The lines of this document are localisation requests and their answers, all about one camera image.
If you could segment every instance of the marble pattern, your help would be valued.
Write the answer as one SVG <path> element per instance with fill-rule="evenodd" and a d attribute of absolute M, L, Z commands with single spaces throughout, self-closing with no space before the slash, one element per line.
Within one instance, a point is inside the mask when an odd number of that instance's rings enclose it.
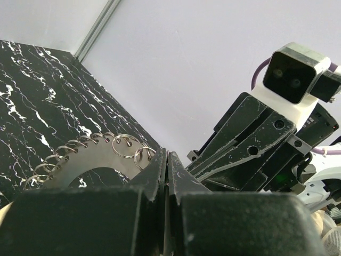
<path fill-rule="evenodd" d="M 159 148 L 70 53 L 0 41 L 0 208 L 23 191 L 35 166 L 56 147 L 107 131 L 128 133 Z M 92 171 L 80 186 L 103 180 Z"/>

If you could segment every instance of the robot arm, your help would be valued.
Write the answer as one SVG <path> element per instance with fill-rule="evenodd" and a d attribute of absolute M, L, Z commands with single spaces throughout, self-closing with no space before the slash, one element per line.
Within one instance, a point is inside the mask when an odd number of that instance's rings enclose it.
<path fill-rule="evenodd" d="M 311 150 L 312 163 L 326 163 L 314 148 L 339 125 L 318 100 L 333 102 L 340 92 L 339 68 L 296 43 L 276 51 L 266 65 L 263 83 L 255 85 L 254 76 L 251 93 L 242 93 L 204 146 L 188 154 L 187 170 L 210 190 L 304 190 L 306 204 L 324 201 L 331 193 L 318 190 L 318 174 L 311 180 L 316 184 L 306 187 L 293 170 L 304 166 Z M 328 161 L 339 159 L 330 153 Z"/>
<path fill-rule="evenodd" d="M 315 212 L 329 204 L 341 203 L 341 155 L 327 155 L 328 151 L 341 150 L 341 142 L 324 147 L 325 154 L 312 153 L 306 172 L 315 172 L 305 183 L 305 189 L 297 197 Z"/>

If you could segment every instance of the purple cable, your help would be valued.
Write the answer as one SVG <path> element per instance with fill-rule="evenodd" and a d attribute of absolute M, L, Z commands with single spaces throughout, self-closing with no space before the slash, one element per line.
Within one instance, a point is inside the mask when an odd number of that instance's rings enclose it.
<path fill-rule="evenodd" d="M 251 90 L 253 90 L 253 88 L 256 86 L 258 75 L 260 74 L 260 72 L 262 71 L 263 68 L 265 68 L 267 65 L 269 65 L 270 60 L 271 60 L 271 58 L 264 60 L 262 62 L 262 64 L 260 64 L 259 67 L 256 69 L 254 75 L 252 76 L 252 80 L 251 80 Z"/>
<path fill-rule="evenodd" d="M 258 68 L 256 69 L 256 71 L 254 72 L 254 75 L 252 76 L 252 80 L 251 80 L 251 90 L 256 86 L 258 75 L 263 70 L 263 68 L 265 68 L 267 65 L 269 65 L 270 60 L 271 60 L 271 58 L 268 58 L 268 59 L 264 60 L 262 62 L 262 64 L 260 64 L 258 66 Z M 337 67 L 338 66 L 336 64 L 331 63 L 330 67 L 329 67 L 329 70 L 334 72 Z M 311 150 L 311 152 L 314 152 L 315 154 L 319 154 L 319 155 L 324 155 L 324 150 L 323 149 L 313 148 Z M 327 150 L 327 155 L 341 155 L 341 150 L 331 150 L 331 151 Z"/>
<path fill-rule="evenodd" d="M 311 150 L 311 152 L 314 152 L 314 153 L 319 154 L 319 155 L 323 155 L 324 154 L 324 150 L 323 149 L 317 149 L 317 148 L 313 148 Z M 327 150 L 327 155 L 341 155 L 341 150 L 331 150 L 331 151 Z"/>

